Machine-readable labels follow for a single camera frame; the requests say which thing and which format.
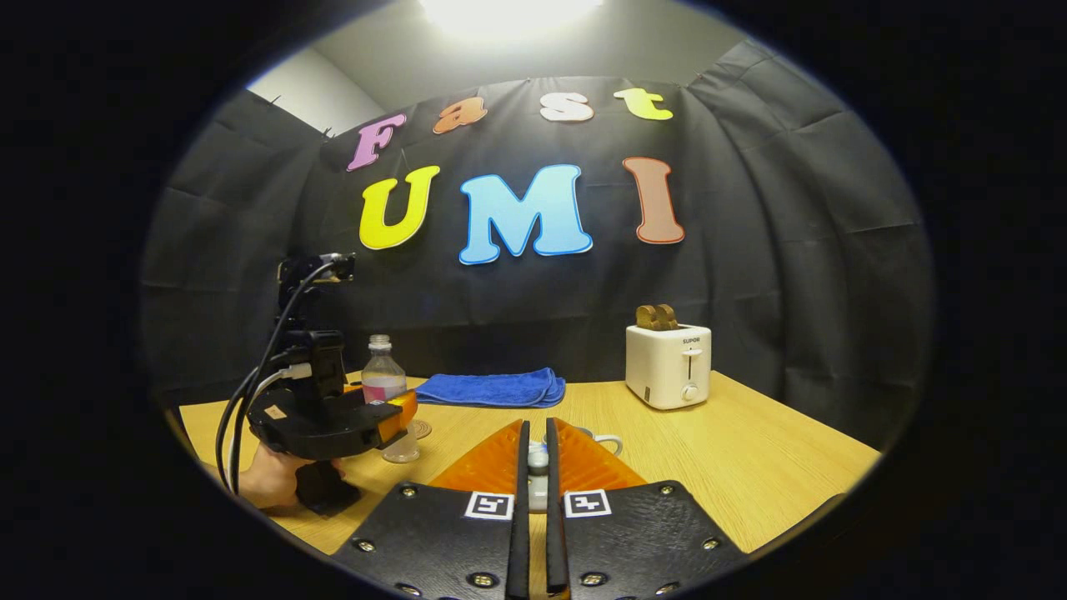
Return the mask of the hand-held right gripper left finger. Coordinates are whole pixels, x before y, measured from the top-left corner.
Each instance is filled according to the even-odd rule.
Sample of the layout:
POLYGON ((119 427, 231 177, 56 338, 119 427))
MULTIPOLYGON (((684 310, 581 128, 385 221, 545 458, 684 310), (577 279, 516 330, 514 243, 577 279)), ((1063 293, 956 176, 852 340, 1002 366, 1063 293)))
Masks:
POLYGON ((400 481, 333 559, 410 599, 530 596, 529 422, 517 419, 433 481, 400 481))

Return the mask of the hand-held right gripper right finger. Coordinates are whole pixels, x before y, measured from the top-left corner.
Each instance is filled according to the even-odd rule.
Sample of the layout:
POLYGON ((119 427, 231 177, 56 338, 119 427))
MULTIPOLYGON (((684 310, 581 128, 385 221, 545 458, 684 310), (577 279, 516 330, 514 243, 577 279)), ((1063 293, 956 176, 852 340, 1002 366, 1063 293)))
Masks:
POLYGON ((550 598, 671 599, 747 562, 681 481, 644 481, 563 419, 546 448, 550 598))

